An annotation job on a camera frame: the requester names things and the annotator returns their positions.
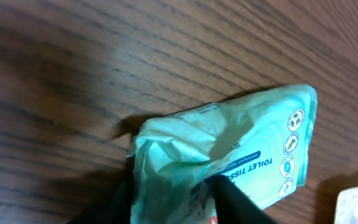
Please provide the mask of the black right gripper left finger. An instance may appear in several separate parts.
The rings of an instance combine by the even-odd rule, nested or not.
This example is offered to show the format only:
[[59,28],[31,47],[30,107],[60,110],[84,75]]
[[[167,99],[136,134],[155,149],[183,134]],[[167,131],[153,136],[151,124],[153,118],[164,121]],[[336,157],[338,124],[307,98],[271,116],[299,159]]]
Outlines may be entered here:
[[134,161],[113,173],[111,186],[67,224],[130,224],[134,199]]

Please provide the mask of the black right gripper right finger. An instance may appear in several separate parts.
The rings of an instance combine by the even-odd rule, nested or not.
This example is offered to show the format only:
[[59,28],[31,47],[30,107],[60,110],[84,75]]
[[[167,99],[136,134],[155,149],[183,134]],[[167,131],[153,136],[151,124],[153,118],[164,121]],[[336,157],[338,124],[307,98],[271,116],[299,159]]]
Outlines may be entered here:
[[213,197],[219,224],[276,224],[224,175],[214,178]]

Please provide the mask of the green toilet tissue wipes pack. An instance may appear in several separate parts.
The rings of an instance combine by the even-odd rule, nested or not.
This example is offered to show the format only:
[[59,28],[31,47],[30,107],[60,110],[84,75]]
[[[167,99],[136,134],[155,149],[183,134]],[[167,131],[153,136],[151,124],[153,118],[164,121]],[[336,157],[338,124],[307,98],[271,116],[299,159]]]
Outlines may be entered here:
[[212,180],[225,176],[260,209],[308,170],[318,97],[287,85],[152,118],[134,138],[132,223],[216,222]]

